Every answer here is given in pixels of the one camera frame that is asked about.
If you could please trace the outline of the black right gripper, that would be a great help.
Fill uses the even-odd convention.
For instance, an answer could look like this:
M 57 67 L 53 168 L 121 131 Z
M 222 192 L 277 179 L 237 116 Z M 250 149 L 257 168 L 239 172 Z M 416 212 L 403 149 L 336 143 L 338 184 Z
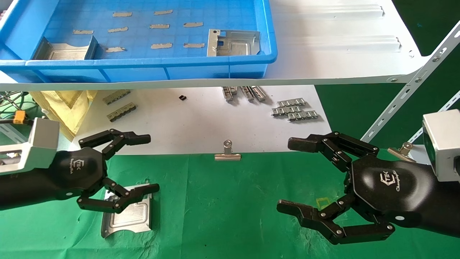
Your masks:
M 395 231 L 391 223 L 459 237 L 459 182 L 440 182 L 430 165 L 381 160 L 375 157 L 378 147 L 337 131 L 305 139 L 291 137 L 287 147 L 321 153 L 341 172 L 350 171 L 356 196 L 347 194 L 322 210 L 287 200 L 277 202 L 278 212 L 296 217 L 301 227 L 318 231 L 331 244 L 384 241 Z M 352 162 L 348 154 L 359 159 Z M 370 224 L 342 227 L 334 222 L 357 204 Z

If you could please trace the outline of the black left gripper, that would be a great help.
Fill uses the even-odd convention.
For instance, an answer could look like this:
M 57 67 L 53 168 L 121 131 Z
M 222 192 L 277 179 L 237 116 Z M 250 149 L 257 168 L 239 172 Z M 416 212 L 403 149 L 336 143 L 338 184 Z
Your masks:
M 78 141 L 81 150 L 58 151 L 48 168 L 1 176 L 0 208 L 8 210 L 55 200 L 79 197 L 82 210 L 120 214 L 129 205 L 143 200 L 145 195 L 160 190 L 159 184 L 148 184 L 127 190 L 107 177 L 106 160 L 123 146 L 148 144 L 151 136 L 133 131 L 109 129 Z M 95 148 L 108 143 L 102 152 Z M 92 199 L 102 187 L 118 197 L 113 201 Z

